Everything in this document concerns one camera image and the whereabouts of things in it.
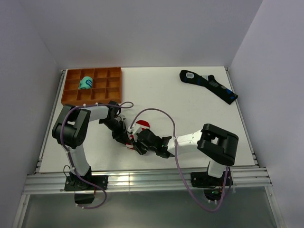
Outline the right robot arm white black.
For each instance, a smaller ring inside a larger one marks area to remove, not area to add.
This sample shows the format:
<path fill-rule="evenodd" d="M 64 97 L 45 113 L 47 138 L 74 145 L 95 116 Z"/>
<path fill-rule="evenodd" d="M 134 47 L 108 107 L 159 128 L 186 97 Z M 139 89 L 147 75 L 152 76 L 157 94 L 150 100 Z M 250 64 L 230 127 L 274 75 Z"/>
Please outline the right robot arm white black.
<path fill-rule="evenodd" d="M 207 123 L 199 131 L 173 137 L 159 137 L 149 127 L 135 123 L 127 130 L 133 149 L 140 155 L 154 152 L 162 158 L 176 157 L 190 152 L 202 152 L 210 162 L 206 173 L 206 181 L 216 185 L 221 181 L 227 166 L 235 164 L 239 137 L 229 131 Z"/>

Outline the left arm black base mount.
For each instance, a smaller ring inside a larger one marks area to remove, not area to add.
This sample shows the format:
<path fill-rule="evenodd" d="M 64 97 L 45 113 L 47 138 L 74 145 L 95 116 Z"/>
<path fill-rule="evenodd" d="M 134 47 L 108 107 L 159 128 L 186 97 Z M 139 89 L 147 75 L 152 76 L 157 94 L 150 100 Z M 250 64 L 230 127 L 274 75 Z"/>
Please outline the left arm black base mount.
<path fill-rule="evenodd" d="M 101 187 L 103 190 L 107 189 L 108 176 L 107 175 L 93 175 L 83 177 L 86 181 Z M 64 191 L 74 192 L 74 201 L 76 204 L 89 207 L 90 204 L 95 200 L 96 191 L 99 190 L 97 187 L 92 186 L 86 182 L 80 180 L 76 175 L 70 173 L 66 177 Z"/>

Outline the red white striped sock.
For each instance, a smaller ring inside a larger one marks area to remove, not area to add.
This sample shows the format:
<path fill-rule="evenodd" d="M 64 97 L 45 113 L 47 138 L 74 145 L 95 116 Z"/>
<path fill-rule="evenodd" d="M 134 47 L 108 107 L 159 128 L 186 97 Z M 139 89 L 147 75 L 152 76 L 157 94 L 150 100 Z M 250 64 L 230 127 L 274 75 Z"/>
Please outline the red white striped sock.
<path fill-rule="evenodd" d="M 150 128 L 150 124 L 147 122 L 147 121 L 144 121 L 144 120 L 139 120 L 139 121 L 137 121 L 137 122 L 135 122 L 134 124 L 140 124 L 141 126 L 142 126 L 142 128 L 143 128 L 143 130 L 145 130 L 145 129 L 149 129 Z M 133 142 L 134 142 L 135 140 L 134 139 L 129 139 L 129 142 L 127 142 L 126 143 L 126 147 L 128 148 L 128 149 L 131 149 L 131 150 L 134 150 L 133 149 Z"/>

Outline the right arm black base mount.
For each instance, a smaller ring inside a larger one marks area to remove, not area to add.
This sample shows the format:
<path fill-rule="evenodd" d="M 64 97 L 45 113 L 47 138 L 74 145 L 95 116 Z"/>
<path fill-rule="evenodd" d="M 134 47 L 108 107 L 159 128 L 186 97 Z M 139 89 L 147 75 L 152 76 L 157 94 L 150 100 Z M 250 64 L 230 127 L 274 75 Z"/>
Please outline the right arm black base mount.
<path fill-rule="evenodd" d="M 223 190 L 225 171 L 221 178 L 211 177 L 207 172 L 192 172 L 190 174 L 191 185 L 194 188 L 203 188 L 208 200 L 220 200 Z"/>

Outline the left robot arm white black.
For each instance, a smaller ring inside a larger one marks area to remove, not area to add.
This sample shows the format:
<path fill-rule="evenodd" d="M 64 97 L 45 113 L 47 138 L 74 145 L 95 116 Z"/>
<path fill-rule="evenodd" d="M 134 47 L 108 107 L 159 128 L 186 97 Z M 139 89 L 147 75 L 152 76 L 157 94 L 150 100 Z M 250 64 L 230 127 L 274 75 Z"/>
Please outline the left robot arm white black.
<path fill-rule="evenodd" d="M 98 120 L 112 132 L 114 140 L 126 145 L 129 139 L 124 118 L 120 116 L 122 109 L 116 101 L 82 107 L 71 104 L 63 106 L 52 129 L 52 137 L 64 148 L 71 167 L 71 181 L 80 189 L 86 190 L 93 183 L 91 166 L 83 147 L 89 123 Z"/>

